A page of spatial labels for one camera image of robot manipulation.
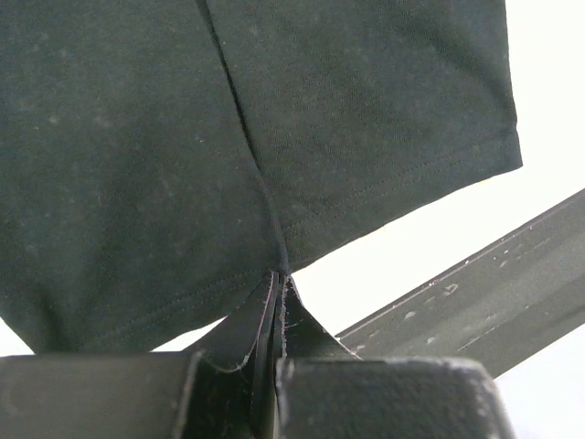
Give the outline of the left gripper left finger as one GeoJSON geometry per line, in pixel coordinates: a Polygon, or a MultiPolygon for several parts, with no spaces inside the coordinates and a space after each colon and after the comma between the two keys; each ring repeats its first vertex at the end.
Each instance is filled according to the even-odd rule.
{"type": "Polygon", "coordinates": [[[4,438],[270,438],[277,273],[177,352],[1,361],[4,438]]]}

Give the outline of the black t shirt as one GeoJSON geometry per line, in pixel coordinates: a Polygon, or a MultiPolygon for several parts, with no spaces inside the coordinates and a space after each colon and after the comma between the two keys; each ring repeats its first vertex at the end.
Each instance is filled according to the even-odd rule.
{"type": "Polygon", "coordinates": [[[522,164],[502,1],[4,1],[1,317],[151,350],[522,164]]]}

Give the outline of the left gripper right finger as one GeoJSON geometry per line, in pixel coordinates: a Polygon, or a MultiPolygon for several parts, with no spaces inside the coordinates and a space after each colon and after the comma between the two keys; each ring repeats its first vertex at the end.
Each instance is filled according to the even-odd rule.
{"type": "Polygon", "coordinates": [[[361,359],[284,282],[274,332],[280,438],[512,438],[494,381],[476,361],[361,359]]]}

